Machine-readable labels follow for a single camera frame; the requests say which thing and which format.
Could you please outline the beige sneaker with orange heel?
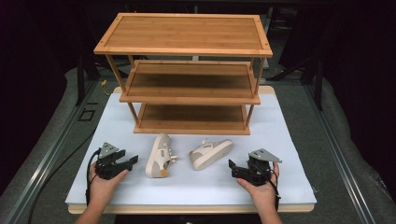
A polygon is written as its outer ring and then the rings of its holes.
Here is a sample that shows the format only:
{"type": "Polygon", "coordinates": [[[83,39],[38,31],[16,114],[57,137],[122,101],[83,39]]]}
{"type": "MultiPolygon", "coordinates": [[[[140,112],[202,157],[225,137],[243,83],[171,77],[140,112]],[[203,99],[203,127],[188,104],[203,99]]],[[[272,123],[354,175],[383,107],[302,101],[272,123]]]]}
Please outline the beige sneaker with orange heel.
{"type": "Polygon", "coordinates": [[[146,175],[151,178],[168,177],[168,168],[178,159],[171,149],[171,139],[168,134],[160,133],[154,141],[146,165],[146,175]]]}
{"type": "Polygon", "coordinates": [[[201,171],[208,165],[220,160],[233,149],[233,141],[225,139],[219,142],[207,142],[189,153],[192,166],[195,170],[201,171]]]}

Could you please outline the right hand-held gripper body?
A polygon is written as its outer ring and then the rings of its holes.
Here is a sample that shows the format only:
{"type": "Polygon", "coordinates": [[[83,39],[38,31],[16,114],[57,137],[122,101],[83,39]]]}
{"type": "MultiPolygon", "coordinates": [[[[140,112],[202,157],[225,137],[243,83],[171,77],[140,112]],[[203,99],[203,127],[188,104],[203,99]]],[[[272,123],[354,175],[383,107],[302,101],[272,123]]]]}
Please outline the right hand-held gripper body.
{"type": "Polygon", "coordinates": [[[282,160],[264,148],[248,153],[247,166],[252,173],[250,183],[254,186],[265,184],[271,179],[271,162],[281,163],[282,160]]]}

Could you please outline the black stand post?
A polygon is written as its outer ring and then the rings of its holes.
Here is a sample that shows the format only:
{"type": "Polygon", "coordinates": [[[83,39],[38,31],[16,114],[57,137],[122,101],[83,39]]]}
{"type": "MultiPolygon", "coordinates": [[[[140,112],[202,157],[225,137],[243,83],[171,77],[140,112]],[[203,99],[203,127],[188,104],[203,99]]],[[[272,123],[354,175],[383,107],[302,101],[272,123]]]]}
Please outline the black stand post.
{"type": "Polygon", "coordinates": [[[314,101],[319,110],[322,109],[321,105],[321,96],[322,96],[322,79],[323,79],[323,65],[321,60],[318,60],[318,68],[315,76],[315,95],[314,95],[314,101]]]}
{"type": "Polygon", "coordinates": [[[76,105],[80,105],[85,97],[85,84],[84,84],[85,77],[84,77],[82,56],[79,56],[78,58],[77,74],[78,74],[78,98],[76,105]]]}

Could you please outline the aluminium floor rail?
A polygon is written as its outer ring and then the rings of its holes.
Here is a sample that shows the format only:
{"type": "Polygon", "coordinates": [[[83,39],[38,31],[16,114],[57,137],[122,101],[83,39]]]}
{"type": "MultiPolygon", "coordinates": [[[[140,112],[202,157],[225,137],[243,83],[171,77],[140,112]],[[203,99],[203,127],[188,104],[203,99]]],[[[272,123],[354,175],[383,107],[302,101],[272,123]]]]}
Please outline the aluminium floor rail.
{"type": "Polygon", "coordinates": [[[361,224],[376,224],[375,218],[361,193],[361,189],[358,186],[356,178],[352,174],[349,165],[347,164],[347,160],[335,138],[330,123],[327,121],[324,112],[319,109],[315,101],[315,93],[313,88],[311,86],[303,86],[303,89],[310,104],[313,106],[315,113],[317,114],[323,131],[325,132],[326,138],[330,144],[330,152],[332,154],[334,163],[343,180],[346,191],[353,203],[357,215],[361,220],[361,224]]]}
{"type": "Polygon", "coordinates": [[[85,90],[78,105],[78,87],[71,82],[37,143],[11,179],[0,197],[0,224],[22,224],[33,200],[43,189],[54,164],[64,150],[83,106],[98,87],[98,81],[84,84],[85,90]]]}

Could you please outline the three-tier wooden shelf rack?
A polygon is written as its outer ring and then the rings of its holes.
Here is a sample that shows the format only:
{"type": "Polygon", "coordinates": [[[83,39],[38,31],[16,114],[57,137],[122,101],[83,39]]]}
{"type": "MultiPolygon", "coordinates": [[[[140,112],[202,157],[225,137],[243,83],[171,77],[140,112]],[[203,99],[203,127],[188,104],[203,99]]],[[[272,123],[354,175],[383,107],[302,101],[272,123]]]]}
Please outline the three-tier wooden shelf rack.
{"type": "Polygon", "coordinates": [[[248,135],[266,59],[257,15],[120,13],[94,53],[131,63],[120,101],[136,133],[248,135]]]}

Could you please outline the white table sheet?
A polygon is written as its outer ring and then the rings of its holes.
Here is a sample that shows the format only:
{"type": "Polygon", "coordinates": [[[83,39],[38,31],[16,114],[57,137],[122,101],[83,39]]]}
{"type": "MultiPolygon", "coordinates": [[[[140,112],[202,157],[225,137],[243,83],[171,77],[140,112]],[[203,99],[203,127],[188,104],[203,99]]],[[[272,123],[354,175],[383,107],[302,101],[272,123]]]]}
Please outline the white table sheet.
{"type": "Polygon", "coordinates": [[[198,148],[205,139],[218,142],[226,137],[172,134],[171,149],[179,159],[170,166],[169,176],[165,178],[150,178],[146,175],[146,164],[157,135],[134,133],[134,120],[130,109],[119,98],[117,93],[113,93],[108,99],[65,200],[67,204],[86,203],[88,161],[104,142],[124,149],[126,159],[138,157],[132,172],[118,185],[111,201],[114,205],[250,205],[247,192],[232,177],[228,161],[245,167],[248,153],[261,148],[281,159],[278,191],[282,205],[314,205],[317,202],[274,94],[261,95],[262,103],[253,111],[250,134],[230,135],[228,138],[233,141],[231,152],[202,171],[193,168],[189,152],[198,148]]]}

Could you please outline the person's right hand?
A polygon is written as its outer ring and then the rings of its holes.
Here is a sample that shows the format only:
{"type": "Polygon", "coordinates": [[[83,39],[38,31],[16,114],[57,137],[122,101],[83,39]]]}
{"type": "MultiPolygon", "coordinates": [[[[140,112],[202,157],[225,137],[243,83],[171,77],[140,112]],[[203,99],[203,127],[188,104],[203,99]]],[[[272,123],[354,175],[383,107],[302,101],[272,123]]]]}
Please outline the person's right hand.
{"type": "Polygon", "coordinates": [[[278,164],[274,162],[271,179],[268,183],[264,185],[255,187],[249,182],[247,182],[245,179],[242,178],[236,179],[236,182],[249,193],[261,217],[269,217],[269,216],[277,215],[276,190],[274,189],[274,186],[277,185],[278,175],[279,175],[278,164]]]}

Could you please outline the person's left hand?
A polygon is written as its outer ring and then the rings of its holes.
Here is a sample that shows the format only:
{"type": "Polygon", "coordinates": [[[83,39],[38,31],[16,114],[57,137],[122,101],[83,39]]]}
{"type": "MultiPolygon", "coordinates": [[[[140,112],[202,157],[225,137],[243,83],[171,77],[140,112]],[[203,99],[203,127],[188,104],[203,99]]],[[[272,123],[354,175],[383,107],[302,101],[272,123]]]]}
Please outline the person's left hand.
{"type": "Polygon", "coordinates": [[[128,170],[121,171],[115,177],[106,180],[98,177],[95,172],[95,163],[90,167],[90,202],[89,207],[104,209],[112,198],[118,184],[129,174],[128,170]]]}

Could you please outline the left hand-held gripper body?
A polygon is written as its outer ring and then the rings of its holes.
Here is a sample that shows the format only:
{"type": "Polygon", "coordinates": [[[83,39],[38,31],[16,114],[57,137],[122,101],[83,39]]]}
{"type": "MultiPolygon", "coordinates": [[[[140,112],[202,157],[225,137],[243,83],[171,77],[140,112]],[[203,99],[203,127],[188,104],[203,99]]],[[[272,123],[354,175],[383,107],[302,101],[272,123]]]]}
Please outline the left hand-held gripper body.
{"type": "Polygon", "coordinates": [[[115,154],[120,151],[117,147],[104,142],[99,149],[99,156],[95,165],[95,172],[100,178],[109,180],[121,172],[120,164],[117,163],[115,154]]]}

